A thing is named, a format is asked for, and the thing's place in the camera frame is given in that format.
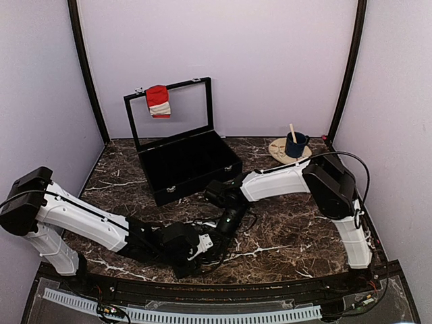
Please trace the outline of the red and beige sock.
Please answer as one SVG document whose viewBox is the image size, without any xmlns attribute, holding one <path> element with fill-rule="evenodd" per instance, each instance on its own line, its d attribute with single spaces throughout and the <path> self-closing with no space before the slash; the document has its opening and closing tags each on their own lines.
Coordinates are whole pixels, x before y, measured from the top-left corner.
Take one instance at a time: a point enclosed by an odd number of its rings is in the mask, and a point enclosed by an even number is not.
<svg viewBox="0 0 432 324">
<path fill-rule="evenodd" d="M 171 117 L 169 93 L 166 86 L 156 85 L 146 89 L 146 103 L 151 117 Z"/>
</svg>

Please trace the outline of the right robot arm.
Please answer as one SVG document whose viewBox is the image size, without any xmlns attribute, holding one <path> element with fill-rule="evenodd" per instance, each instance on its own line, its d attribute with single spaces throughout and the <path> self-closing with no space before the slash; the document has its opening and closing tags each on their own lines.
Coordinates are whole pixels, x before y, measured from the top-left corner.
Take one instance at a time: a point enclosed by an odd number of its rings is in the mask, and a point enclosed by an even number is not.
<svg viewBox="0 0 432 324">
<path fill-rule="evenodd" d="M 213 180 L 205 188 L 205 198 L 223 209 L 217 231 L 232 236 L 251 203 L 264 198 L 294 193 L 312 195 L 323 216 L 336 226 L 353 272 L 344 279 L 345 288 L 360 292 L 371 280 L 367 269 L 373 253 L 368 229 L 362 223 L 364 202 L 356 189 L 356 179 L 338 159 L 339 152 L 313 155 L 300 162 L 241 173 L 231 182 Z"/>
</svg>

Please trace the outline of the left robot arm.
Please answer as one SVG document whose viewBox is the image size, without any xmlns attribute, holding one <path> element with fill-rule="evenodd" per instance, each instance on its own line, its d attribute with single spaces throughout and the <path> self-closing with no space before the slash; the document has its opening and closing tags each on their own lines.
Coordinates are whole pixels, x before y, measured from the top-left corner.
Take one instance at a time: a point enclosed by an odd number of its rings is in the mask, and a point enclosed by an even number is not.
<svg viewBox="0 0 432 324">
<path fill-rule="evenodd" d="M 1 203 L 1 227 L 27 239 L 81 294 L 95 289 L 95 279 L 87 274 L 84 257 L 54 226 L 140 263 L 168 265 L 178 278 L 196 273 L 216 250 L 215 234 L 190 223 L 160 226 L 103 211 L 65 191 L 51 179 L 52 173 L 42 166 L 13 183 Z"/>
</svg>

